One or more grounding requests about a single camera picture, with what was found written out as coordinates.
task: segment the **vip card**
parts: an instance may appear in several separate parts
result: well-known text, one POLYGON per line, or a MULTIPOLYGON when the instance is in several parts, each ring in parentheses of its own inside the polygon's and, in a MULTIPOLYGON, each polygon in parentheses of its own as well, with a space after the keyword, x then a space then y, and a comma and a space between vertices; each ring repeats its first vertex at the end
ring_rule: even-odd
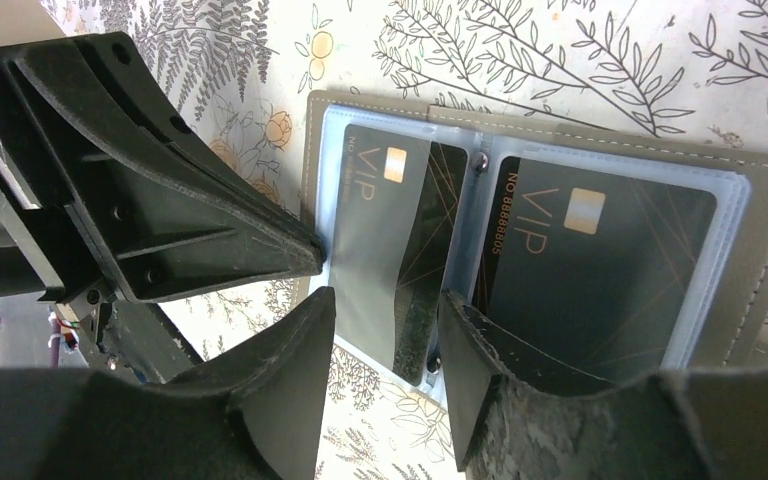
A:
POLYGON ((658 368, 716 207, 703 190, 505 158, 473 293, 487 340, 556 394, 658 368))
POLYGON ((342 153, 329 278, 337 334, 396 373, 421 376, 467 154, 357 125, 342 153))

